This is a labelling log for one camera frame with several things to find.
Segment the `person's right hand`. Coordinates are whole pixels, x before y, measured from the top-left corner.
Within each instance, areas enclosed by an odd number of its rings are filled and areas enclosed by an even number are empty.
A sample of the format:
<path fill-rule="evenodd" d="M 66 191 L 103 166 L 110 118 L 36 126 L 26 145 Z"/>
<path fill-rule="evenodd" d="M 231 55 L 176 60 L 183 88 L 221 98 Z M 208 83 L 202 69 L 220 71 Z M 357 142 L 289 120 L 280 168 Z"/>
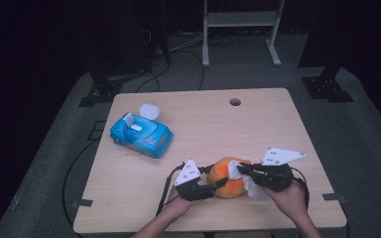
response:
<path fill-rule="evenodd" d="M 279 210 L 293 222 L 301 221 L 308 216 L 305 193 L 298 182 L 293 181 L 282 191 L 274 191 L 267 187 L 263 187 L 263 190 L 272 198 Z"/>

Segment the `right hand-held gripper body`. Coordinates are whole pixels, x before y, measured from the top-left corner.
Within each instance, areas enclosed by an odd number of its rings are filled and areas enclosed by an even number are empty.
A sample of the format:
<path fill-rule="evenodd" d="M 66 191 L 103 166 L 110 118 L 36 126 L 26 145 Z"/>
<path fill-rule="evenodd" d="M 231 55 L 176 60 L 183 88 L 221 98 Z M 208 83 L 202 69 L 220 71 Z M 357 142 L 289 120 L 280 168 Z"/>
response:
<path fill-rule="evenodd" d="M 287 189 L 293 180 L 306 185 L 305 177 L 296 178 L 293 174 L 294 168 L 290 166 L 290 162 L 305 156 L 305 152 L 269 147 L 261 162 L 251 165 L 249 176 L 256 184 L 276 192 Z"/>

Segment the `blue tissue pack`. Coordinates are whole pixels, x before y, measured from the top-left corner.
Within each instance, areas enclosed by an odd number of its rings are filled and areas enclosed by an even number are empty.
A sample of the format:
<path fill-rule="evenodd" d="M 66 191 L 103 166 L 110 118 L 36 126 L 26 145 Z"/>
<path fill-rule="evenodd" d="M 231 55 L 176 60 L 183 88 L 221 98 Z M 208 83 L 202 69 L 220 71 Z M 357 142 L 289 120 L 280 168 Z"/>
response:
<path fill-rule="evenodd" d="M 153 159 L 159 159 L 174 137 L 170 128 L 156 121 L 160 109 L 144 103 L 139 114 L 125 113 L 111 128 L 110 137 L 115 144 Z"/>

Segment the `person's left hand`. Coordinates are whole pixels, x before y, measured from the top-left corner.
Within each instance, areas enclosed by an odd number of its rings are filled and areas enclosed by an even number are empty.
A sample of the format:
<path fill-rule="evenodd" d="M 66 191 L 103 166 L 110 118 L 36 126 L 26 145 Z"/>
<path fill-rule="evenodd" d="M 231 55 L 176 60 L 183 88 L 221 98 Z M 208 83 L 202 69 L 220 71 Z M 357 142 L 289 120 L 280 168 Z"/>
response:
<path fill-rule="evenodd" d="M 195 201 L 181 198 L 173 187 L 170 191 L 168 202 L 162 210 L 162 214 L 170 218 L 179 218 L 185 215 L 194 204 Z"/>

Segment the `black stand base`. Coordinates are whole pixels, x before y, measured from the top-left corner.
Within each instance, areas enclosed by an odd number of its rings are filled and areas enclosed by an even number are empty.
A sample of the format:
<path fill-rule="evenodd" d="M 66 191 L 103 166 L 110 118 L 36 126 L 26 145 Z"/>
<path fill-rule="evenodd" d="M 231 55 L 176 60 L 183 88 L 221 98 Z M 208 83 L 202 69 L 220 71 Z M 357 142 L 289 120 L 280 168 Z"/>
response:
<path fill-rule="evenodd" d="M 327 65 L 320 75 L 303 76 L 302 82 L 311 99 L 326 99 L 330 103 L 352 102 L 350 94 L 336 81 L 340 65 Z"/>
<path fill-rule="evenodd" d="M 112 102 L 114 97 L 120 93 L 123 81 L 121 79 L 111 80 L 104 73 L 91 72 L 92 84 L 88 92 L 78 104 L 79 107 L 92 107 L 96 103 Z"/>

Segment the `white metal stand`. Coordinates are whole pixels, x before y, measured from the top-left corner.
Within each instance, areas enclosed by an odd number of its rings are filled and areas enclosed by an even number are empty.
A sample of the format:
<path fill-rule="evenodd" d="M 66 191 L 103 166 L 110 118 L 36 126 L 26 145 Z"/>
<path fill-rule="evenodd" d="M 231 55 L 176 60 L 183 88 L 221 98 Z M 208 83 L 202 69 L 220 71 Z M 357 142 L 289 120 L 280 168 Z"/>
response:
<path fill-rule="evenodd" d="M 275 48 L 275 42 L 285 2 L 286 0 L 279 0 L 278 7 L 275 11 L 210 13 L 207 10 L 208 0 L 204 0 L 201 47 L 202 65 L 209 66 L 208 30 L 214 28 L 240 27 L 271 27 L 272 33 L 270 38 L 266 40 L 266 47 L 273 65 L 281 65 L 281 60 Z"/>

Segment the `white tissue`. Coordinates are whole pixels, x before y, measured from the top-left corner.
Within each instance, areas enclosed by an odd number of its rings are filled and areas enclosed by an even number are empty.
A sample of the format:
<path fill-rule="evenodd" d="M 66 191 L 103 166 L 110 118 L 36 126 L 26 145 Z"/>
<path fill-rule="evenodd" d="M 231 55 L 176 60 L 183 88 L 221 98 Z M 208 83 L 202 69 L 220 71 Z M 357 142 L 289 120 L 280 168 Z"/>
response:
<path fill-rule="evenodd" d="M 267 200 L 268 194 L 261 188 L 260 185 L 256 184 L 252 177 L 242 174 L 239 169 L 243 166 L 237 161 L 231 161 L 227 165 L 228 169 L 228 180 L 238 180 L 243 181 L 243 187 L 247 191 L 250 198 L 256 200 Z"/>

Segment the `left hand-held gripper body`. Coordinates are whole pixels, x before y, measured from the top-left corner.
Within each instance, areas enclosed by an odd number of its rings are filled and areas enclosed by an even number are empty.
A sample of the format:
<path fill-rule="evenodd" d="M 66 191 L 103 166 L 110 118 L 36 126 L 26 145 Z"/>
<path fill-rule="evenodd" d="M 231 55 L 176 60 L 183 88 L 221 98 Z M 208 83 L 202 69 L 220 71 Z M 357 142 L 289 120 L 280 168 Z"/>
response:
<path fill-rule="evenodd" d="M 214 197 L 216 186 L 214 184 L 200 185 L 199 180 L 202 175 L 193 159 L 188 159 L 185 162 L 174 182 L 181 198 L 195 201 Z"/>

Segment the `orange plush toy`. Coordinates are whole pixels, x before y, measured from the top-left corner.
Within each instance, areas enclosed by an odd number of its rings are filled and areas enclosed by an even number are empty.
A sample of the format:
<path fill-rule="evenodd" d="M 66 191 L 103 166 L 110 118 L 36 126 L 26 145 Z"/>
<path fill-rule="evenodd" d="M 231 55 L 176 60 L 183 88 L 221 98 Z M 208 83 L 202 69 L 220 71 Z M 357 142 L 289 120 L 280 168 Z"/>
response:
<path fill-rule="evenodd" d="M 209 184 L 216 184 L 221 179 L 226 179 L 225 185 L 218 188 L 215 194 L 221 198 L 234 198 L 245 192 L 243 175 L 237 169 L 241 164 L 250 165 L 251 162 L 234 157 L 226 157 L 217 161 L 206 176 Z"/>

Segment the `black tape strip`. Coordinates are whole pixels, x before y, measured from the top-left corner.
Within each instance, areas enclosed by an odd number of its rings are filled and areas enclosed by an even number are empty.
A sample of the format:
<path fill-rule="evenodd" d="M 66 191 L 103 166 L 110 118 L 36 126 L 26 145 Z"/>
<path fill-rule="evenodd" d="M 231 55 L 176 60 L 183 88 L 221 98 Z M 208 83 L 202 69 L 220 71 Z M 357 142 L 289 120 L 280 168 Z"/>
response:
<path fill-rule="evenodd" d="M 346 202 L 346 199 L 344 196 L 342 195 L 338 195 L 336 193 L 324 193 L 322 195 L 323 199 L 325 201 L 330 201 L 330 200 L 337 200 L 338 202 L 340 203 L 345 203 Z"/>
<path fill-rule="evenodd" d="M 90 199 L 79 199 L 79 200 L 74 200 L 70 207 L 72 208 L 79 208 L 80 206 L 85 206 L 85 207 L 91 207 L 93 203 L 93 200 Z"/>

